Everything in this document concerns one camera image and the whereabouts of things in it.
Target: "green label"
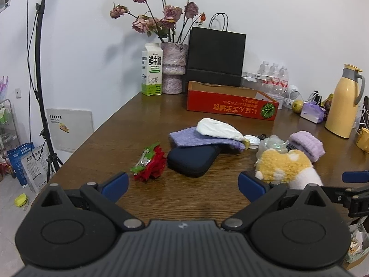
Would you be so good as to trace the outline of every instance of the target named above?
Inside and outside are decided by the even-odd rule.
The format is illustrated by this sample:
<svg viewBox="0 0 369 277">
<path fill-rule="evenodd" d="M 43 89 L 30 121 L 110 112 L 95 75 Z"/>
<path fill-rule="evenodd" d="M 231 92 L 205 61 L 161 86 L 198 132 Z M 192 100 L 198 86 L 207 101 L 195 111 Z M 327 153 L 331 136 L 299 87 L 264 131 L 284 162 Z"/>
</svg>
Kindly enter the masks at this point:
<svg viewBox="0 0 369 277">
<path fill-rule="evenodd" d="M 141 84 L 141 92 L 147 96 L 161 95 L 161 84 Z"/>
</svg>

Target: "white bottle cap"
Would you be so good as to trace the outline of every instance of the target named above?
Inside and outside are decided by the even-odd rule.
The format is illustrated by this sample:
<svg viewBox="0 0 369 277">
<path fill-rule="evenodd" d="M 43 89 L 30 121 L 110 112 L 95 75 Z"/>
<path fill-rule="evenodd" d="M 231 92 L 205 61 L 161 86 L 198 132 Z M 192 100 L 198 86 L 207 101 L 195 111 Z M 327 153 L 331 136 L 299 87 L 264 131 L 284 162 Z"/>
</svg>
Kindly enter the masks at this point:
<svg viewBox="0 0 369 277">
<path fill-rule="evenodd" d="M 247 139 L 250 142 L 249 149 L 257 149 L 259 148 L 260 139 L 253 135 L 245 135 L 244 139 Z"/>
</svg>

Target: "yellow plush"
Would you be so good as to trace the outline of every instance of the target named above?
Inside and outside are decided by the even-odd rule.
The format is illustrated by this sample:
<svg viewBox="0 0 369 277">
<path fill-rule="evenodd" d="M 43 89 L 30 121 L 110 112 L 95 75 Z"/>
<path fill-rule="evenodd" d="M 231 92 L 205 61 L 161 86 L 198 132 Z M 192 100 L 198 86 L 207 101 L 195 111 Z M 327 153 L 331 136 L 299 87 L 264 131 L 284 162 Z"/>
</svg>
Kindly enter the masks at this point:
<svg viewBox="0 0 369 277">
<path fill-rule="evenodd" d="M 308 183 L 323 185 L 311 161 L 300 150 L 291 150 L 287 154 L 266 150 L 256 164 L 255 176 L 266 183 L 288 183 L 295 190 L 303 190 Z"/>
</svg>

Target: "watermelon graphic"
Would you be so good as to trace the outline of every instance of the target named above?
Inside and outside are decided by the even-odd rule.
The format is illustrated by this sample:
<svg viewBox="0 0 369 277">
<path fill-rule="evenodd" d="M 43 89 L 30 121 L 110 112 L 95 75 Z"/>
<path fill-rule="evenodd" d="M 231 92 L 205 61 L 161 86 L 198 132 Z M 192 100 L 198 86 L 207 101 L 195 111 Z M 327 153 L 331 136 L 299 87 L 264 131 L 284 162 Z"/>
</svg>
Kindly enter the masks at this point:
<svg viewBox="0 0 369 277">
<path fill-rule="evenodd" d="M 265 104 L 260 111 L 263 118 L 271 118 L 276 112 L 276 107 L 272 103 Z"/>
</svg>

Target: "purple bag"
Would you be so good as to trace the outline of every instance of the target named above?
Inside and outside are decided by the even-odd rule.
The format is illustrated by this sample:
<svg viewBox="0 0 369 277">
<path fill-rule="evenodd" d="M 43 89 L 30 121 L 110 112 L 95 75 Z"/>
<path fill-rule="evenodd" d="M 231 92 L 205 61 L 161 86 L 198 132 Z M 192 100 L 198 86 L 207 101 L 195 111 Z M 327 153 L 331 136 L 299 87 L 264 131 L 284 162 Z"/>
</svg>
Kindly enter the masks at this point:
<svg viewBox="0 0 369 277">
<path fill-rule="evenodd" d="M 324 110 L 316 102 L 306 102 L 302 107 L 300 116 L 318 124 L 323 121 Z"/>
</svg>

